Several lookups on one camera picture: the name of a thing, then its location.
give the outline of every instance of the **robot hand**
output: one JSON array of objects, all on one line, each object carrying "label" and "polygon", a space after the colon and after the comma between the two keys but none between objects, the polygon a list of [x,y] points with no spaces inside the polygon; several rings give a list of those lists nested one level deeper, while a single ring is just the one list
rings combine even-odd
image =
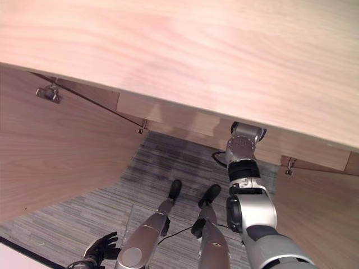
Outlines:
[{"label": "robot hand", "polygon": [[117,232],[110,233],[104,237],[96,240],[85,251],[84,259],[77,261],[69,266],[67,269],[101,269],[101,263],[104,259],[117,259],[120,248],[116,248]]},{"label": "robot hand", "polygon": [[120,248],[116,248],[117,232],[110,233],[98,239],[86,251],[84,258],[93,258],[97,264],[101,264],[104,259],[117,259]]}]

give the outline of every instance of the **striped carpet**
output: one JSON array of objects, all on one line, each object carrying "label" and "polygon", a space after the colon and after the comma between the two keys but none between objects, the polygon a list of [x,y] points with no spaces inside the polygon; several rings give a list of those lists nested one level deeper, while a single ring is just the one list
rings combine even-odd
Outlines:
[{"label": "striped carpet", "polygon": [[[213,207],[218,223],[224,225],[228,175],[212,160],[214,151],[151,132],[115,185],[8,221],[0,226],[0,235],[66,266],[79,260],[86,247],[106,233],[118,231],[118,245],[121,245],[123,238],[128,238],[138,223],[166,198],[175,179],[180,179],[183,187],[171,212],[168,235],[195,222],[199,213],[197,201],[214,183],[222,186]],[[260,170],[273,195],[278,167],[260,163]],[[240,236],[226,228],[220,229],[227,238],[232,268],[249,268]],[[190,231],[185,231],[158,247],[150,268],[197,268],[199,248],[200,243]],[[103,265],[114,268],[114,261],[105,261]]]}]

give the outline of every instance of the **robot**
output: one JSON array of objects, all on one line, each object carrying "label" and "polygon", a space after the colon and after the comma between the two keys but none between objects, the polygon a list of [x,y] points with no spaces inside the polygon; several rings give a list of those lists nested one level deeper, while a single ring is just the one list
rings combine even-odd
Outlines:
[{"label": "robot", "polygon": [[[266,188],[261,184],[254,156],[256,144],[264,138],[265,133],[266,129],[248,124],[234,122],[231,126],[224,164],[230,182],[226,204],[227,225],[233,232],[242,235],[252,269],[315,269],[317,267],[309,256],[292,239],[276,230],[277,213]],[[96,247],[92,246],[92,251],[87,250],[84,260],[78,262],[79,267],[73,263],[68,268],[101,268],[103,259],[115,259],[116,254],[115,269],[148,268],[159,238],[167,233],[170,223],[168,216],[181,187],[180,180],[172,183],[167,200],[137,228],[122,250],[111,244],[117,240],[114,239],[116,235],[109,234],[99,239],[100,243],[97,242],[97,248],[102,246],[101,251],[94,251]],[[198,203],[201,211],[191,232],[201,240],[199,269],[230,268],[227,242],[217,228],[217,217],[211,206],[219,192],[220,186],[212,185]]]}]

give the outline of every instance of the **wooden cabinet panel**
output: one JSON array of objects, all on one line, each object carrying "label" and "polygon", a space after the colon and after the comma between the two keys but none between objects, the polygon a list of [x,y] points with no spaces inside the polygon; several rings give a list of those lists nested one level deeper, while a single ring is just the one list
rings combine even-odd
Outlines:
[{"label": "wooden cabinet panel", "polygon": [[[230,136],[229,129],[233,123],[233,120],[198,112],[193,108],[141,98],[125,92],[120,94],[117,111],[162,123],[154,123],[153,131],[159,131],[162,128],[166,134],[169,134],[166,130],[173,127],[176,131],[171,131],[172,135],[178,136],[181,133],[183,139],[185,139],[183,133],[186,131],[193,134],[189,136],[191,138],[198,136],[197,134],[214,137],[209,138],[215,142],[214,145],[208,144],[206,141],[203,144],[220,149],[225,148]],[[262,159],[264,157],[265,161],[270,163],[279,164],[280,156],[287,155],[338,170],[344,170],[349,154],[349,150],[339,149],[315,138],[273,127],[268,128],[265,139],[257,145],[256,150],[259,160],[264,160]]]},{"label": "wooden cabinet panel", "polygon": [[278,231],[291,237],[319,268],[359,264],[359,177],[295,169],[279,170],[274,204]]},{"label": "wooden cabinet panel", "polygon": [[2,221],[114,183],[145,137],[65,90],[60,104],[36,97],[48,84],[0,66]]}]

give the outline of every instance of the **wooden table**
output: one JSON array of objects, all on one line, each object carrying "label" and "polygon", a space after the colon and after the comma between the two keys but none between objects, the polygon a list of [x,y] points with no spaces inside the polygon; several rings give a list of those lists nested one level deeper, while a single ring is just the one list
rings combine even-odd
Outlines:
[{"label": "wooden table", "polygon": [[359,149],[355,1],[3,0],[0,62]]}]

